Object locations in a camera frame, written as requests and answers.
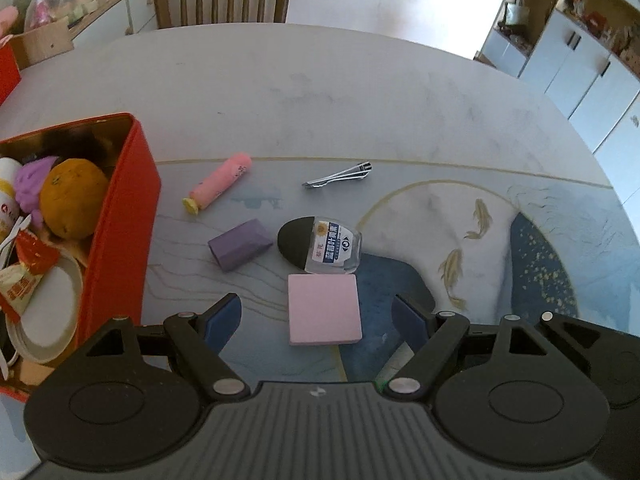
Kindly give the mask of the white yellow bottle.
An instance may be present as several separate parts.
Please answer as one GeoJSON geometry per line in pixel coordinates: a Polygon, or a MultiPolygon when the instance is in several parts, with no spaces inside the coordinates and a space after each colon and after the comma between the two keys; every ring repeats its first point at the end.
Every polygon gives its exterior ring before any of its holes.
{"type": "Polygon", "coordinates": [[[20,213],[15,199],[15,179],[22,165],[9,157],[0,158],[0,240],[11,232],[20,213]]]}

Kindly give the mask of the red white snack packet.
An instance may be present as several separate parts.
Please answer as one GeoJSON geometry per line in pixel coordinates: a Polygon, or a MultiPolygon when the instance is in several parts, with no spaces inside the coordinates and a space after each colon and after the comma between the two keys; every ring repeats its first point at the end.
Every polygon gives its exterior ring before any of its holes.
{"type": "Polygon", "coordinates": [[[38,284],[60,258],[60,251],[29,231],[14,238],[17,263],[1,270],[1,310],[11,323],[21,321],[38,284]]]}

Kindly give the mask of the red box with pink lid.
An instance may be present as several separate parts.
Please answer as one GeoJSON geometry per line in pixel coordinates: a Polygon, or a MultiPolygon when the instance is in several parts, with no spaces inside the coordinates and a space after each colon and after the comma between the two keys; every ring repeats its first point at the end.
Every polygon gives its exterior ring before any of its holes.
{"type": "Polygon", "coordinates": [[[18,18],[15,6],[6,6],[0,11],[0,104],[3,104],[21,81],[20,70],[17,67],[10,41],[13,35],[11,28],[18,18]]]}

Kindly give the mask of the white wall cabinet unit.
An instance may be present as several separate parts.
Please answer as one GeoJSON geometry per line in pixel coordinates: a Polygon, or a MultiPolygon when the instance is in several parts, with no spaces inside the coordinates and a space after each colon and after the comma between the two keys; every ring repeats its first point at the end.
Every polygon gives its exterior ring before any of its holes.
{"type": "Polygon", "coordinates": [[[502,0],[476,59],[547,96],[639,197],[639,0],[502,0]]]}

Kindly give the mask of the pink sticky note pad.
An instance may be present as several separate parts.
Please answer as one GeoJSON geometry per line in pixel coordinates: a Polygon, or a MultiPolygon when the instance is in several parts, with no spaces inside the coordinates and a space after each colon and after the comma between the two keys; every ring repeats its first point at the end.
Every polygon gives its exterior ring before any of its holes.
{"type": "Polygon", "coordinates": [[[292,346],[356,344],[361,339],[354,274],[288,277],[288,340],[292,346]]]}

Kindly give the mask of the wooden sideboard with white doors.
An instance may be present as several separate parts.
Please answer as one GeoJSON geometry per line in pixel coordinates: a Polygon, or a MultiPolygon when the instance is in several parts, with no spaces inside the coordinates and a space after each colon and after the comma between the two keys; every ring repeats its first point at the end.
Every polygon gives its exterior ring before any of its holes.
{"type": "Polygon", "coordinates": [[[118,38],[157,29],[153,0],[110,0],[73,26],[43,25],[9,41],[20,70],[73,48],[99,47],[118,38]]]}

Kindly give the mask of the purple spiky rubber toy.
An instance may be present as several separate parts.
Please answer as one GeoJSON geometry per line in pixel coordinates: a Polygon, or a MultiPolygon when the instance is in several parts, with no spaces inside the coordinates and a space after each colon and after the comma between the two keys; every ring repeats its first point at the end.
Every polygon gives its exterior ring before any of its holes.
{"type": "Polygon", "coordinates": [[[15,175],[15,200],[25,214],[32,216],[32,224],[37,229],[43,227],[39,195],[44,181],[57,162],[58,158],[56,156],[36,159],[17,170],[15,175]]]}

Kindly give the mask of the orange fruit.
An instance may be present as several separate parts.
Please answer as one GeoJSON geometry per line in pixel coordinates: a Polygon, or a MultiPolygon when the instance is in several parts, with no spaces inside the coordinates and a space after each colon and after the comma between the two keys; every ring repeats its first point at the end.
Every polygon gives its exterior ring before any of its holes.
{"type": "Polygon", "coordinates": [[[48,173],[39,194],[44,224],[63,240],[83,240],[98,225],[110,181],[93,162],[69,158],[48,173]]]}

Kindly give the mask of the silver nail clipper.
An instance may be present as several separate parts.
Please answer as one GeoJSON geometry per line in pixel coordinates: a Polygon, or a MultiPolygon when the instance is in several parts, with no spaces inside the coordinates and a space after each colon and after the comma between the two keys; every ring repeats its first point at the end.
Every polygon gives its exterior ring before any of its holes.
{"type": "Polygon", "coordinates": [[[349,167],[347,169],[336,172],[335,174],[329,174],[328,176],[306,181],[302,184],[303,188],[312,190],[313,188],[324,188],[325,186],[347,181],[361,181],[365,179],[372,171],[372,164],[370,162],[360,162],[356,166],[349,167]]]}

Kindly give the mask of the purple rectangular block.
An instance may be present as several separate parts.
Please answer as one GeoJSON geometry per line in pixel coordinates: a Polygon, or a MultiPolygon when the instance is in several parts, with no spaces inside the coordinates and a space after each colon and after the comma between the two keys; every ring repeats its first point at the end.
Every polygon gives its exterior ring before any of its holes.
{"type": "Polygon", "coordinates": [[[257,219],[248,220],[207,242],[221,271],[230,272],[260,256],[273,244],[272,236],[257,219]]]}

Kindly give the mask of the red tin storage box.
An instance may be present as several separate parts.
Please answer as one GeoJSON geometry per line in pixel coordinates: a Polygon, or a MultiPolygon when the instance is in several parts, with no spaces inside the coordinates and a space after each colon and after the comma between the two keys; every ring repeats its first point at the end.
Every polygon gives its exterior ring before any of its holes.
{"type": "MultiPolygon", "coordinates": [[[[98,166],[110,181],[96,230],[83,240],[63,240],[44,224],[31,223],[24,231],[68,252],[82,273],[78,324],[72,343],[62,356],[38,364],[21,358],[10,366],[9,378],[1,376],[1,392],[26,401],[73,350],[86,342],[106,321],[128,316],[141,318],[142,296],[150,239],[160,195],[157,172],[140,122],[128,113],[106,115],[53,126],[1,143],[1,156],[22,167],[33,160],[56,156],[84,158],[98,166]]],[[[1,341],[15,350],[1,310],[1,341]]]]}

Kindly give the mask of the pink tube with yellow cap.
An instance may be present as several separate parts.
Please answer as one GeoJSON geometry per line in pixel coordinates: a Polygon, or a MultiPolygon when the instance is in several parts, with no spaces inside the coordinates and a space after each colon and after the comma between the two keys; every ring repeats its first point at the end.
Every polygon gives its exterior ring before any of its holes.
{"type": "Polygon", "coordinates": [[[236,153],[226,159],[209,176],[200,182],[183,200],[183,206],[189,214],[197,216],[224,192],[243,177],[253,161],[249,154],[236,153]]]}

